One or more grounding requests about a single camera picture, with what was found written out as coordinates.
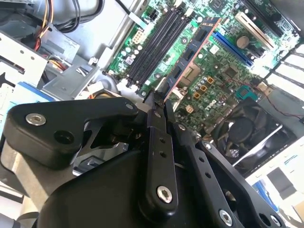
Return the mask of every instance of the pcie slot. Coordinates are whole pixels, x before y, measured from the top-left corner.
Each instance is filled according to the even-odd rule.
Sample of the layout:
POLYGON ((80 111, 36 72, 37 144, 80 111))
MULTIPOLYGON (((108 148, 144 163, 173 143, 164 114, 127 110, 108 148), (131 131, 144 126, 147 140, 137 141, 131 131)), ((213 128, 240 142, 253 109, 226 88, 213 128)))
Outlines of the pcie slot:
POLYGON ((241 60, 246 66, 252 67, 254 62, 241 53, 233 44, 231 44, 222 34, 219 32, 213 32, 213 37, 218 40, 228 51, 230 51, 235 57, 241 60))
POLYGON ((193 62, 219 22, 220 18, 210 17, 204 18, 204 20, 201 22, 199 29, 193 36, 193 39, 190 40, 185 51, 176 62, 173 70, 168 74, 166 80, 158 90, 164 93, 165 100, 169 98, 169 95, 180 81, 185 70, 187 70, 187 68, 193 62))
POLYGON ((257 18, 259 18, 264 25, 276 36, 282 37, 283 32, 281 29, 270 19, 268 19, 264 14, 258 9, 258 7, 251 0, 241 0, 244 5, 253 13, 257 18))
POLYGON ((271 39, 269 39, 245 13, 239 12, 235 16, 236 20, 241 23, 257 40, 259 40, 269 50, 275 49, 271 39))
POLYGON ((139 80, 139 85, 141 86, 153 73, 161 60, 165 57, 166 53, 170 50, 171 46, 174 44, 176 39, 186 28, 187 24, 190 22, 190 18, 185 18, 181 23, 176 24, 176 28, 173 28, 171 33, 168 34, 169 40, 165 40, 164 44, 160 44, 160 49, 155 53, 155 57, 152 59, 152 62, 149 63, 148 68, 143 72, 142 78, 139 80))
POLYGON ((176 21, 181 19, 181 10, 172 8, 166 15, 165 19, 156 29, 154 35, 150 38, 148 44, 144 50, 137 56, 133 62, 131 69, 128 73, 129 79, 134 83, 139 81, 141 76, 141 70, 143 65, 149 63, 153 58, 153 52, 162 40, 168 39, 167 34, 171 30, 172 26, 175 26, 176 21))

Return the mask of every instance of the cooling fan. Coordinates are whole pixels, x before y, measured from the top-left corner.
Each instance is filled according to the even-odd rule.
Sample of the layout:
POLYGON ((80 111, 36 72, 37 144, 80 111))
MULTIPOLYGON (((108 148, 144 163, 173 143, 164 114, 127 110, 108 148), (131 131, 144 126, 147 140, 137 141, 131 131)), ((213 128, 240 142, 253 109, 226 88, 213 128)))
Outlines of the cooling fan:
POLYGON ((237 105, 214 129, 212 137, 231 164, 250 155, 236 166, 241 173, 253 169, 260 159, 271 156, 290 139, 288 130, 251 98, 237 105))

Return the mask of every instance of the silver screw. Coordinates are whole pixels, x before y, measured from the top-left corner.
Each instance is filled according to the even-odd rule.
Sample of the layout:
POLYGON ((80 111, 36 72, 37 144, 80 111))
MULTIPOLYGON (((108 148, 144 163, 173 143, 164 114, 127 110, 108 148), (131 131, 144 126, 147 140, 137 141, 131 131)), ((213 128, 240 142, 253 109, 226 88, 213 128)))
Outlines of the silver screw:
POLYGON ((129 108, 129 109, 133 109, 133 106, 130 105, 130 104, 125 104, 125 106, 126 106, 127 108, 129 108))
POLYGON ((270 218, 274 221, 274 223, 280 227, 281 226, 281 223, 279 222, 279 220, 277 220, 277 218, 273 215, 270 215, 270 218))
POLYGON ((29 124, 34 126, 42 126, 47 122, 43 115, 37 113, 28 114, 25 119, 29 124))
POLYGON ((232 218, 226 211, 219 210, 219 216, 227 226, 229 226, 229 227, 232 226, 232 224, 233 224, 232 218))
POLYGON ((180 129, 181 129, 181 130, 183 130, 183 131, 185 131, 185 130, 186 130, 186 128, 185 128, 185 126, 184 126, 184 125, 179 124, 179 127, 180 127, 180 129))
POLYGON ((154 114, 155 114, 158 118, 161 118, 161 117, 162 117, 158 112, 155 112, 154 114))
POLYGON ((172 202, 172 193, 165 186, 159 186, 157 188, 157 195, 165 203, 171 203, 172 202))
POLYGON ((210 146, 210 144, 208 144, 208 143, 204 143, 204 146, 208 149, 208 150, 211 150, 211 146, 210 146))

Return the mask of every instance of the green circuit board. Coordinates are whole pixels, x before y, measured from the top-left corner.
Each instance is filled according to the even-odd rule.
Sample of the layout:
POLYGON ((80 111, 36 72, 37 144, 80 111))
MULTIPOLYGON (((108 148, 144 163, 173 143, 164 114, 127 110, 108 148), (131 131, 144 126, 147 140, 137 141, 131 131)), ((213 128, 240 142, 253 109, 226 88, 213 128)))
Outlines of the green circuit board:
MULTIPOLYGON (((138 26, 134 26, 109 66, 109 74, 116 76, 117 79, 128 77, 131 62, 136 58, 138 52, 144 50, 149 38, 155 32, 157 24, 164 17, 165 9, 170 8, 173 3, 169 0, 150 1, 142 15, 143 21, 148 21, 152 10, 157 10, 158 16, 155 21, 149 23, 150 29, 147 29, 146 39, 140 43, 134 43, 134 36, 138 30, 141 30, 138 26)), ((262 44, 235 19, 235 15, 243 9, 242 3, 238 0, 184 0, 184 3, 185 8, 193 9, 196 16, 182 31, 145 84, 139 88, 137 92, 139 95, 145 96, 149 90, 156 88, 162 78, 172 70, 199 27, 199 17, 221 17, 222 21, 215 31, 223 35, 234 46, 237 46, 239 37, 246 36, 249 38, 250 44, 256 48, 262 47, 262 44)), ((255 4, 264 14, 271 16, 276 13, 268 0, 255 0, 255 4)), ((248 67, 214 36, 210 36, 194 60, 194 67, 191 68, 192 71, 196 70, 196 76, 189 84, 179 83, 178 85, 177 91, 182 94, 182 98, 174 93, 170 96, 174 104, 178 103, 175 112, 178 121, 198 132, 204 129, 206 133, 210 133, 216 124, 222 121, 242 99, 241 89, 249 88, 250 97, 256 100, 260 98, 259 94, 250 91, 250 85, 246 87, 244 84, 250 84, 255 77, 265 77, 299 42, 299 37, 293 33, 293 28, 284 19, 276 22, 284 33, 280 38, 267 30, 261 21, 256 21, 256 25, 272 40, 275 48, 267 50, 263 57, 254 60, 252 67, 248 67)), ((249 54, 246 49, 239 49, 239 51, 246 56, 249 54)))

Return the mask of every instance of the yellow wire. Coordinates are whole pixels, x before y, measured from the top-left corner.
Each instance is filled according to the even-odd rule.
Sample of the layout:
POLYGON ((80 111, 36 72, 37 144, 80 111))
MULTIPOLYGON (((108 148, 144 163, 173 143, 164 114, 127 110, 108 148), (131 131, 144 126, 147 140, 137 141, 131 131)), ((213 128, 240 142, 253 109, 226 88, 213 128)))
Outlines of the yellow wire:
POLYGON ((60 70, 63 70, 62 67, 61 67, 61 65, 60 65, 59 63, 57 63, 56 61, 50 60, 50 62, 51 62, 52 64, 54 64, 55 66, 57 66, 60 70))
MULTIPOLYGON (((53 23, 53 19, 54 19, 54 3, 53 3, 53 0, 51 0, 51 6, 50 6, 51 8, 52 8, 52 15, 51 15, 51 21, 49 21, 49 23, 53 23)), ((40 39, 44 36, 44 34, 48 31, 48 28, 49 28, 49 26, 47 27, 47 29, 44 31, 44 32, 42 32, 41 34, 40 34, 40 39)))
POLYGON ((45 12, 44 12, 44 17, 43 17, 43 23, 42 23, 41 30, 45 27, 46 22, 47 22, 47 15, 48 15, 47 10, 48 10, 48 0, 46 0, 46 9, 45 9, 45 12))

